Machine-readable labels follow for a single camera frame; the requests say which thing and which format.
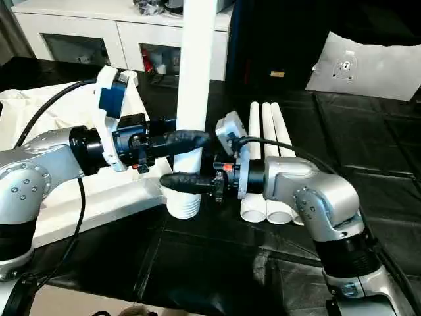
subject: white shelf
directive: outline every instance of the white shelf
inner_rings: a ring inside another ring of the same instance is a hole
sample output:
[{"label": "white shelf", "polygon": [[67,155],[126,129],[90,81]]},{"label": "white shelf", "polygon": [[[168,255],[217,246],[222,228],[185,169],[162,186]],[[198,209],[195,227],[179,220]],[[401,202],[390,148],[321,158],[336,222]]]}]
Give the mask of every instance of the white shelf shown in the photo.
[{"label": "white shelf", "polygon": [[[215,30],[228,32],[232,6],[218,13]],[[168,13],[154,16],[141,15],[132,0],[27,0],[12,8],[15,13],[47,14],[96,18],[163,26],[183,26],[183,18]]]}]

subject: robotic arm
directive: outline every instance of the robotic arm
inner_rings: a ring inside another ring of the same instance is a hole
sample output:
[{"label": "robotic arm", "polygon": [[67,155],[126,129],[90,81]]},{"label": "robotic arm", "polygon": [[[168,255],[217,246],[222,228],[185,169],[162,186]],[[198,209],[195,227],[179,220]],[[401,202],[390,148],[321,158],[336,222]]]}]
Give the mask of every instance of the robotic arm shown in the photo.
[{"label": "robotic arm", "polygon": [[[112,133],[119,159],[139,173],[155,158],[203,147],[204,132],[166,132],[168,121],[146,122],[145,115],[122,117]],[[25,315],[36,280],[21,278],[34,252],[32,236],[42,201],[58,185],[96,174],[108,163],[96,129],[52,130],[22,147],[0,153],[0,315]]]},{"label": "robotic arm", "polygon": [[161,184],[181,192],[210,193],[217,201],[235,190],[239,199],[246,192],[263,193],[265,199],[288,204],[300,214],[316,245],[334,295],[326,302],[329,315],[404,315],[385,267],[368,246],[359,197],[348,181],[302,158],[250,161],[247,144],[235,146],[247,136],[235,111],[218,122],[216,135],[235,161],[216,158],[215,178],[168,174]]}]

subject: floor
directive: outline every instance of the floor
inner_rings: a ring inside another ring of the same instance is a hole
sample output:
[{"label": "floor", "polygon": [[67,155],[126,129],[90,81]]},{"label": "floor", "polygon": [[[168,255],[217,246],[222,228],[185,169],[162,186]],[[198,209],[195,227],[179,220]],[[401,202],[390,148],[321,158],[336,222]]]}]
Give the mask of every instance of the floor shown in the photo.
[{"label": "floor", "polygon": [[[35,297],[30,316],[92,316],[97,311],[107,311],[111,316],[119,316],[125,309],[134,306],[113,298],[66,290],[54,286],[44,286]],[[164,309],[155,306],[142,305],[148,311],[158,316],[200,316],[185,311]]]}]

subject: glass cabinet door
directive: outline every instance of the glass cabinet door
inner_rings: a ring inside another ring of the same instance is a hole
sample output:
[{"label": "glass cabinet door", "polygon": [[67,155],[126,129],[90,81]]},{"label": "glass cabinet door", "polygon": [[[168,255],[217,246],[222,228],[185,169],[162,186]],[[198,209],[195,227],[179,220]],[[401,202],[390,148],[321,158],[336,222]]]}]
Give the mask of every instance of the glass cabinet door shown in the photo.
[{"label": "glass cabinet door", "polygon": [[44,14],[15,15],[38,59],[127,69],[114,21]]},{"label": "glass cabinet door", "polygon": [[[178,75],[183,28],[155,24],[117,22],[129,69]],[[224,80],[228,33],[214,32],[210,78]]]},{"label": "glass cabinet door", "polygon": [[102,38],[85,38],[60,34],[42,34],[55,61],[111,65]]}]

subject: vertical white pipe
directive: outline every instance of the vertical white pipe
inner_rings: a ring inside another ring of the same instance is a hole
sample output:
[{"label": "vertical white pipe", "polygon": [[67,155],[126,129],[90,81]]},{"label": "vertical white pipe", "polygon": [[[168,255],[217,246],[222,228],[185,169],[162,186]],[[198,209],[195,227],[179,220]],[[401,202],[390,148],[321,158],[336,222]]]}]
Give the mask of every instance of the vertical white pipe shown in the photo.
[{"label": "vertical white pipe", "polygon": [[[276,138],[278,142],[292,145],[279,104],[273,102],[270,106],[272,108],[272,118],[274,120]],[[296,157],[295,152],[290,149],[279,147],[279,150],[282,157]],[[293,215],[292,221],[297,225],[303,226],[304,223],[301,220],[300,215],[293,209],[291,209],[291,211]]]},{"label": "vertical white pipe", "polygon": [[[276,141],[276,132],[272,118],[272,108],[269,103],[262,104],[262,122],[264,138]],[[264,156],[279,157],[278,147],[264,145]],[[266,201],[266,218],[272,224],[287,224],[292,221],[292,209],[282,202]]]},{"label": "vertical white pipe", "polygon": [[[276,140],[275,126],[272,119],[272,110],[270,104],[265,102],[262,104],[262,122],[263,122],[263,136],[268,140]],[[278,147],[274,145],[264,145],[264,156],[279,156]]]},{"label": "vertical white pipe", "polygon": [[[177,130],[204,130],[211,78],[211,57],[218,0],[185,0],[178,84]],[[174,172],[199,172],[202,150],[177,155]],[[165,190],[167,208],[179,219],[199,212],[200,194]]]},{"label": "vertical white pipe", "polygon": [[[260,137],[260,114],[259,104],[252,102],[250,104],[249,136]],[[260,159],[260,144],[257,142],[249,143],[250,160]],[[258,223],[266,218],[266,201],[262,194],[247,193],[241,200],[240,207],[241,218],[247,222]]]},{"label": "vertical white pipe", "polygon": [[[260,109],[256,101],[250,104],[249,136],[260,137]],[[262,158],[260,143],[249,143],[249,149],[250,160]]]}]

